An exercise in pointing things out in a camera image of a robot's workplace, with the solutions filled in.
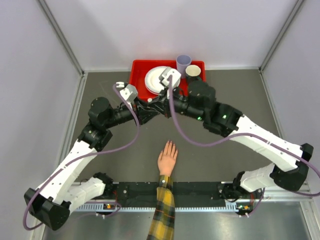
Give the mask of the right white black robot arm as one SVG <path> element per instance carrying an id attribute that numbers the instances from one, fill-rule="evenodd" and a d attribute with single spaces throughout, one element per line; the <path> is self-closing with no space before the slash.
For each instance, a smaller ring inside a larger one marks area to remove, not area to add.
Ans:
<path id="1" fill-rule="evenodd" d="M 233 192 L 239 198 L 250 193 L 278 186 L 298 192 L 305 182 L 312 157 L 313 146 L 308 143 L 290 143 L 258 126 L 240 110 L 216 100 L 216 90 L 201 80 L 193 81 L 187 88 L 188 95 L 178 88 L 172 93 L 165 88 L 161 94 L 148 101 L 147 106 L 167 118 L 173 113 L 202 121 L 203 128 L 238 142 L 270 160 L 270 164 L 252 171 L 242 171 L 233 180 Z"/>

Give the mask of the yellow plaid sleeve forearm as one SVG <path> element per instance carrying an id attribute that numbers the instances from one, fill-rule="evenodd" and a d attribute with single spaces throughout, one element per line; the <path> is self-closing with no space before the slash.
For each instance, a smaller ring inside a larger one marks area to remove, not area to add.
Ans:
<path id="1" fill-rule="evenodd" d="M 173 240 L 175 230 L 175 198 L 173 181 L 160 175 L 156 189 L 156 207 L 147 240 Z"/>

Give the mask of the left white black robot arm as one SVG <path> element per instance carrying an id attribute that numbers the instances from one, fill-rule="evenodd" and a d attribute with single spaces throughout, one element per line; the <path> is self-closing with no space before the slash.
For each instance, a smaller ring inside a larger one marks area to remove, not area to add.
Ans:
<path id="1" fill-rule="evenodd" d="M 89 122 L 68 155 L 46 181 L 36 189 L 29 188 L 25 192 L 24 229 L 32 231 L 46 225 L 56 231 L 66 223 L 71 213 L 86 202 L 99 196 L 109 198 L 114 187 L 101 173 L 78 187 L 71 186 L 96 156 L 122 151 L 137 140 L 135 136 L 126 145 L 104 150 L 113 136 L 110 131 L 112 127 L 130 120 L 134 120 L 139 127 L 162 113 L 163 107 L 158 102 L 145 102 L 138 97 L 133 101 L 124 99 L 117 108 L 112 108 L 105 97 L 94 99 L 88 111 Z"/>

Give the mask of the mannequin hand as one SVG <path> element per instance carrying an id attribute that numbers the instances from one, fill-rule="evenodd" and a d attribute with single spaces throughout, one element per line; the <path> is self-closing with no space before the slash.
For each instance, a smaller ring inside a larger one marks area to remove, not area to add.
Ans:
<path id="1" fill-rule="evenodd" d="M 170 177 L 177 162 L 178 149 L 176 145 L 168 140 L 164 149 L 160 152 L 157 160 L 159 174 Z"/>

